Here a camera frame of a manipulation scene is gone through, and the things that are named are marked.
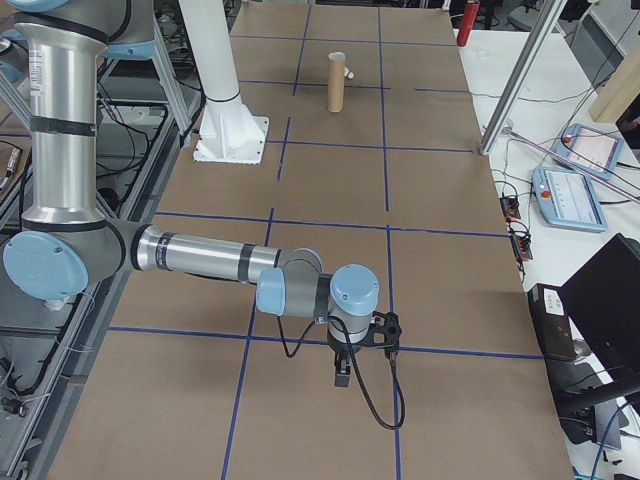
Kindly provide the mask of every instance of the white sticker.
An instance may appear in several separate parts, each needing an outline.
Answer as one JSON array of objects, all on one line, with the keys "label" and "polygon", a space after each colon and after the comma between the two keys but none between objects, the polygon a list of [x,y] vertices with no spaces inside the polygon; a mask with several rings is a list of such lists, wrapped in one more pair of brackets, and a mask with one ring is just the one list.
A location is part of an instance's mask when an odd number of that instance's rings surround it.
[{"label": "white sticker", "polygon": [[555,290],[544,289],[544,309],[551,315],[564,316],[564,308]]},{"label": "white sticker", "polygon": [[44,52],[29,50],[29,80],[32,97],[39,97],[45,94]]}]

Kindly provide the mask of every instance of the red bottle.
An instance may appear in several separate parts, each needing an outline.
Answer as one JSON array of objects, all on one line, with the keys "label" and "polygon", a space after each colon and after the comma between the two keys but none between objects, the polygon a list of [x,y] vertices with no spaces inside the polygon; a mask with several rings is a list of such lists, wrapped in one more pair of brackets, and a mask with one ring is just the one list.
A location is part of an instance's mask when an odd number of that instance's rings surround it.
[{"label": "red bottle", "polygon": [[458,38],[456,43],[459,47],[464,47],[469,39],[469,33],[473,28],[473,24],[476,22],[478,16],[478,10],[480,9],[480,2],[476,0],[469,0],[467,6],[464,9],[464,16],[460,23],[460,29],[458,30]]}]

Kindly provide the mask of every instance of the white table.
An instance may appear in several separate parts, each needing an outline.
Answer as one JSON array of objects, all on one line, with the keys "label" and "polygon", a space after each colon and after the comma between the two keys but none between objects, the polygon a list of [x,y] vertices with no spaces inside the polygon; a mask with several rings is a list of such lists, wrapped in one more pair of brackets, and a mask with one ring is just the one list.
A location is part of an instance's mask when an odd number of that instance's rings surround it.
[{"label": "white table", "polygon": [[[499,96],[507,82],[527,34],[520,32],[473,31],[466,47],[460,48],[460,55],[464,65],[469,89],[473,94]],[[525,87],[520,93],[521,98],[557,100],[580,94],[589,89],[590,83],[584,75],[580,65],[571,50],[559,34],[553,34],[543,48],[533,66]],[[560,103],[535,103],[520,100],[511,112],[510,120],[513,129],[522,136],[538,143],[559,135],[576,106],[584,95]],[[600,130],[611,132],[616,130],[612,124],[596,124],[591,121],[588,107],[595,100],[596,94],[585,102],[571,123],[582,123],[594,126]],[[498,102],[497,98],[474,95],[474,106],[480,127],[484,131],[491,114]],[[543,154],[516,141],[509,142],[507,156],[507,138],[500,138],[490,153],[491,166],[503,170],[505,159],[508,161],[507,173],[525,180],[531,179],[532,170],[542,161]],[[638,165],[633,152],[625,145],[620,161]],[[545,165],[552,165],[546,160]],[[640,185],[640,172],[616,168],[616,173],[630,182]],[[496,180],[506,180],[513,183],[519,193],[526,193],[529,185],[514,180],[504,179],[500,172],[494,172]],[[503,185],[496,185],[498,192],[502,192]],[[509,186],[505,193],[511,194]],[[596,193],[601,201],[622,200],[613,192],[596,185]],[[640,207],[629,203],[615,206],[603,206],[609,230],[595,234],[577,232],[549,227],[540,215],[535,199],[529,208],[529,198],[520,197],[520,212],[525,223],[529,225],[532,234],[531,250],[534,260],[525,263],[526,277],[523,282],[525,291],[536,283],[562,285],[576,270],[578,270],[591,256],[600,249],[613,235],[620,232],[625,236],[640,239]],[[596,370],[602,370],[602,365],[591,355],[587,361]],[[601,379],[610,381],[607,374]],[[632,420],[632,425],[626,431],[639,434]],[[566,440],[567,449],[573,465],[582,475],[589,475],[597,446],[586,443],[579,446]],[[614,473],[627,473],[640,477],[640,441],[622,438],[623,451],[613,452],[610,460],[623,458],[617,467],[611,463],[602,463],[598,468],[597,477],[612,479]]]}]

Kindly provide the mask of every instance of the black tape band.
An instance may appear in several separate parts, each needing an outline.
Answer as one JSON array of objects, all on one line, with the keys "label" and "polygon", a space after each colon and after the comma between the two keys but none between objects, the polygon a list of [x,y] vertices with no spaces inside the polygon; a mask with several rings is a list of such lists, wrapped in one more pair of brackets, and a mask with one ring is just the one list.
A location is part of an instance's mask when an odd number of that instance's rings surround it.
[{"label": "black tape band", "polygon": [[316,285],[316,305],[313,308],[313,319],[316,323],[327,323],[329,316],[329,295],[331,292],[331,277],[328,273],[318,275]]},{"label": "black tape band", "polygon": [[96,126],[93,123],[72,122],[58,118],[31,117],[30,129],[40,133],[63,133],[81,137],[95,137]]},{"label": "black tape band", "polygon": [[93,230],[100,230],[107,225],[106,220],[100,220],[92,223],[41,223],[33,222],[31,220],[22,219],[22,225],[28,230],[34,232],[60,232],[60,233],[74,233],[74,232],[91,232]]},{"label": "black tape band", "polygon": [[158,240],[158,246],[156,247],[156,266],[160,270],[168,270],[171,269],[167,266],[167,250],[169,247],[169,243],[171,243],[171,239],[175,236],[175,233],[164,233]]},{"label": "black tape band", "polygon": [[277,267],[278,266],[278,262],[280,261],[280,254],[282,253],[282,249],[279,248],[278,251],[276,252],[276,258],[273,260],[273,266]]},{"label": "black tape band", "polygon": [[124,238],[122,238],[122,234],[118,231],[115,225],[107,222],[106,227],[113,232],[115,237],[118,239],[118,243],[120,244],[120,265],[116,268],[116,272],[122,268],[124,265],[124,259],[127,258],[127,247],[124,244]]},{"label": "black tape band", "polygon": [[255,245],[245,243],[240,252],[240,260],[238,261],[238,281],[240,283],[249,282],[249,264],[251,263],[251,254]]},{"label": "black tape band", "polygon": [[59,30],[66,30],[68,32],[73,32],[85,37],[93,38],[98,42],[104,43],[105,45],[109,43],[109,35],[104,33],[102,30],[87,27],[86,25],[72,22],[70,20],[43,15],[41,13],[18,12],[15,14],[15,23],[35,23],[36,25],[57,28]]},{"label": "black tape band", "polygon": [[233,97],[227,98],[226,100],[215,100],[215,99],[213,99],[211,97],[207,97],[207,100],[210,100],[210,101],[215,102],[215,103],[227,103],[227,102],[230,102],[231,100],[235,100],[239,96],[240,96],[240,90],[238,90],[238,93],[236,93]]},{"label": "black tape band", "polygon": [[129,248],[129,250],[131,251],[130,260],[131,265],[133,265],[133,268],[135,268],[136,270],[142,270],[140,268],[140,264],[138,263],[138,247],[140,246],[140,239],[142,238],[142,235],[150,226],[150,223],[140,225],[136,230],[136,233],[133,235],[133,239],[131,240],[131,247]]}]

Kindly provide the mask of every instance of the black monitor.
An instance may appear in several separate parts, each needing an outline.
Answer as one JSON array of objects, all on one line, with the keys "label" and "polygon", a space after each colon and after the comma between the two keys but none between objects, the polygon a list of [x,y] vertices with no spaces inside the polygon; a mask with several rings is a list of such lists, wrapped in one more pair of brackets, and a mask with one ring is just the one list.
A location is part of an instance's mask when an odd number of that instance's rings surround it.
[{"label": "black monitor", "polygon": [[624,394],[640,414],[640,393],[630,387],[640,374],[640,244],[615,235],[558,294],[614,383],[625,385],[624,391],[610,388],[610,398]]}]

